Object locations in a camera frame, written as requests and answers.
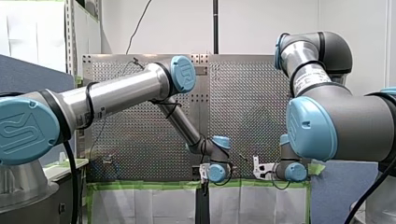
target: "green tape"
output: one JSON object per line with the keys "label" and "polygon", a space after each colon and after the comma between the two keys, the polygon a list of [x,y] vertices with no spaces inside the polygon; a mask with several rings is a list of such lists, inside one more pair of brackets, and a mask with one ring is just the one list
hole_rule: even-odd
{"label": "green tape", "polygon": [[[285,188],[288,185],[287,181],[275,181],[275,184],[280,188]],[[273,187],[274,184],[271,180],[243,180],[242,186],[249,187]],[[290,183],[288,188],[291,189],[303,189],[309,186],[309,182],[301,182],[301,183]]]}
{"label": "green tape", "polygon": [[109,183],[91,183],[88,189],[110,190],[110,189],[198,189],[199,181],[179,182],[145,182],[145,181],[115,181]]}
{"label": "green tape", "polygon": [[319,163],[308,163],[308,174],[320,175],[320,173],[322,173],[324,168],[326,168],[326,166]]}

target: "black cord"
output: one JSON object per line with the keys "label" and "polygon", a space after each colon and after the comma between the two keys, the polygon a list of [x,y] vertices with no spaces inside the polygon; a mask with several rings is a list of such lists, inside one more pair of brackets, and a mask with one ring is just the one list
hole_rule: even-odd
{"label": "black cord", "polygon": [[221,183],[221,184],[213,183],[216,186],[224,186],[224,185],[228,184],[228,182],[230,182],[231,178],[233,178],[233,164],[231,162],[229,162],[229,161],[224,162],[224,163],[227,163],[230,166],[230,174],[228,176],[228,179],[224,183]]}
{"label": "black cord", "polygon": [[143,66],[143,65],[139,62],[139,60],[136,59],[136,57],[134,57],[134,64],[137,65],[137,66],[139,66],[140,69],[142,69],[142,71],[145,70],[145,66]]}
{"label": "black cord", "polygon": [[22,92],[15,92],[15,91],[11,91],[11,92],[1,92],[0,93],[0,97],[7,97],[7,96],[19,96],[22,95],[24,93]]}
{"label": "black cord", "polygon": [[86,101],[88,104],[88,108],[90,110],[90,117],[89,117],[87,123],[83,127],[78,128],[78,130],[87,129],[87,128],[91,127],[91,125],[93,123],[95,111],[93,109],[93,103],[92,103],[92,98],[91,98],[91,87],[96,83],[97,82],[90,82],[90,83],[88,83],[87,87],[85,88],[85,98],[86,98]]}
{"label": "black cord", "polygon": [[150,101],[152,104],[154,105],[174,105],[174,107],[172,108],[172,110],[166,115],[166,119],[169,119],[169,117],[171,117],[171,115],[175,112],[176,108],[178,106],[181,107],[180,103],[164,103],[163,101]]}
{"label": "black cord", "polygon": [[126,50],[125,54],[129,53],[129,49],[131,48],[131,45],[132,45],[132,39],[134,38],[134,36],[137,33],[137,30],[139,29],[140,22],[143,20],[143,17],[145,17],[146,11],[148,10],[149,4],[151,3],[151,1],[152,0],[148,0],[148,3],[146,4],[145,10],[143,11],[142,16],[140,17],[139,22],[137,23],[136,28],[134,29],[134,33],[131,35],[131,38],[129,39],[128,49]]}
{"label": "black cord", "polygon": [[[375,93],[367,94],[367,96],[372,95],[372,96],[377,96],[377,97],[384,98],[384,96],[385,96],[384,94],[385,93],[375,92]],[[396,106],[396,99],[395,98],[390,96],[390,97],[386,97],[386,99],[391,101]],[[358,212],[359,208],[364,203],[364,201],[366,201],[366,199],[382,184],[382,182],[384,182],[384,180],[388,177],[390,172],[395,167],[396,167],[396,157],[393,158],[392,162],[390,163],[388,168],[384,171],[384,173],[382,173],[382,175],[374,182],[374,184],[369,189],[367,189],[367,191],[364,192],[364,194],[358,199],[358,201],[356,202],[355,206],[349,212],[349,215],[346,218],[345,224],[349,224],[349,222],[352,221],[353,217],[356,215],[356,213]]]}
{"label": "black cord", "polygon": [[73,209],[72,209],[72,220],[71,223],[75,224],[78,221],[78,171],[76,167],[76,161],[74,159],[73,150],[70,147],[68,141],[64,142],[64,149],[66,150],[67,157],[70,163],[70,172],[72,175],[72,186],[73,186]]}
{"label": "black cord", "polygon": [[349,224],[349,222],[352,221],[353,217],[358,212],[359,208],[364,203],[364,201],[366,201],[366,199],[382,184],[382,182],[384,182],[384,180],[388,177],[389,173],[393,170],[395,165],[396,165],[396,157],[393,158],[392,162],[390,163],[388,168],[385,170],[385,172],[359,198],[358,202],[355,204],[355,206],[352,208],[352,210],[350,211],[349,215],[347,216],[345,224]]}

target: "blue joint cap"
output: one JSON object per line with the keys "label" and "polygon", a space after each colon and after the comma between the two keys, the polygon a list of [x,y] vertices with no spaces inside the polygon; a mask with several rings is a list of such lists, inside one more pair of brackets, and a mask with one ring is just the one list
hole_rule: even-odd
{"label": "blue joint cap", "polygon": [[0,164],[35,161],[52,149],[60,134],[50,108],[22,97],[0,99]]}
{"label": "blue joint cap", "polygon": [[286,125],[291,148],[303,158],[328,161],[337,152],[337,133],[327,111],[312,98],[292,99]]}
{"label": "blue joint cap", "polygon": [[289,142],[289,136],[287,134],[280,135],[280,145],[283,146]]}
{"label": "blue joint cap", "polygon": [[231,149],[229,137],[215,135],[212,137],[212,142],[218,147],[222,147],[224,149]]}
{"label": "blue joint cap", "polygon": [[396,94],[396,87],[387,87],[381,90],[381,92],[388,94]]}
{"label": "blue joint cap", "polygon": [[209,171],[208,171],[208,178],[210,181],[214,183],[219,183],[224,181],[226,172],[224,167],[220,164],[211,164],[209,166]]}
{"label": "blue joint cap", "polygon": [[180,93],[192,91],[196,82],[195,68],[189,58],[175,56],[171,61],[171,77]]}
{"label": "blue joint cap", "polygon": [[285,170],[285,178],[289,181],[301,182],[306,180],[306,177],[307,171],[299,162],[289,164]]}

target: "metal bracket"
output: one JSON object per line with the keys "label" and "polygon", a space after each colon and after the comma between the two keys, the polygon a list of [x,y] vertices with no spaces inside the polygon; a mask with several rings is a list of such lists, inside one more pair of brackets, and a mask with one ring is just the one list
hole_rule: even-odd
{"label": "metal bracket", "polygon": [[259,156],[253,156],[253,174],[256,179],[265,180],[265,165],[260,164]]}

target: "pegboard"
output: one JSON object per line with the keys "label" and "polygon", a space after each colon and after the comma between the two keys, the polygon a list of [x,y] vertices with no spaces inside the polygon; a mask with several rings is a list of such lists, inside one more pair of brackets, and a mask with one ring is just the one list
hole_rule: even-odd
{"label": "pegboard", "polygon": [[[134,58],[145,65],[172,56],[86,55],[84,83],[139,72]],[[273,67],[273,57],[186,56],[199,73],[197,84],[192,92],[176,98],[194,126],[203,135],[231,138],[231,160],[238,167],[239,176],[251,176],[253,154],[257,153],[262,162],[275,161],[279,136],[286,132],[288,81]],[[95,142],[88,172],[92,182],[191,180],[191,167],[199,163],[199,156],[185,149],[182,138],[158,106],[151,103],[94,123],[85,133],[84,142],[86,155]]]}
{"label": "pegboard", "polygon": [[253,177],[253,155],[259,155],[261,163],[279,157],[289,81],[273,64],[273,56],[209,57],[208,132],[230,137],[236,176]]}

